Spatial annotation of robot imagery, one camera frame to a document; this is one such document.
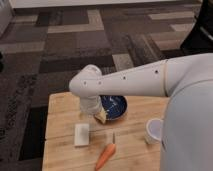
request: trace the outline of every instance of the sponge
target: sponge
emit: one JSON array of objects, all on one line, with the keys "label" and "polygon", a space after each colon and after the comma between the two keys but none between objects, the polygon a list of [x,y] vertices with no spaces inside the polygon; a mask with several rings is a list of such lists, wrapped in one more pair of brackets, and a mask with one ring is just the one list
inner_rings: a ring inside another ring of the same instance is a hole
[{"label": "sponge", "polygon": [[89,145],[89,124],[75,124],[75,146],[87,146]]}]

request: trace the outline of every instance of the carpet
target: carpet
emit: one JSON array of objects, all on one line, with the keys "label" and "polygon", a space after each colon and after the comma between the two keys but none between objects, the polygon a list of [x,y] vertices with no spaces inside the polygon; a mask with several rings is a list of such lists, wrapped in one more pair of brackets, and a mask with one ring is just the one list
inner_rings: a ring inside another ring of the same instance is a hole
[{"label": "carpet", "polygon": [[41,170],[50,94],[88,64],[104,74],[182,56],[200,3],[17,9],[0,38],[0,170]]}]

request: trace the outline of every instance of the patterned carpet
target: patterned carpet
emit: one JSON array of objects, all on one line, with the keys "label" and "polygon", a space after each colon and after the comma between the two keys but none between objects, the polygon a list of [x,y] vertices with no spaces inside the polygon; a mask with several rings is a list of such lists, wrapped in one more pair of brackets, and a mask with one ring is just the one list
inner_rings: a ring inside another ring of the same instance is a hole
[{"label": "patterned carpet", "polygon": [[0,170],[40,170],[48,98],[85,65],[104,74],[183,55],[197,1],[17,10],[0,39]]}]

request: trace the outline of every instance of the bowl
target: bowl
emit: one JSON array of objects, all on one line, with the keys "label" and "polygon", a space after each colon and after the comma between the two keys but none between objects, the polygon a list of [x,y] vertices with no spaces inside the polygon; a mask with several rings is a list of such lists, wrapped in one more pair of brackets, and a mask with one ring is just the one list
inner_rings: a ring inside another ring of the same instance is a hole
[{"label": "bowl", "polygon": [[121,118],[127,109],[127,101],[124,96],[100,96],[102,106],[106,112],[106,120],[117,120]]}]

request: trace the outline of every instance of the orange carrot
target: orange carrot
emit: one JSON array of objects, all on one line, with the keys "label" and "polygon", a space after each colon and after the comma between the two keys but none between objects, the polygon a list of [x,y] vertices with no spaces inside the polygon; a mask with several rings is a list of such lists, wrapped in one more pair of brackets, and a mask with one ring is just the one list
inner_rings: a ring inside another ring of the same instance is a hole
[{"label": "orange carrot", "polygon": [[98,171],[106,162],[107,160],[115,153],[116,145],[115,145],[115,135],[113,134],[113,143],[110,143],[106,146],[103,153],[100,155],[98,162],[95,166],[95,171]]}]

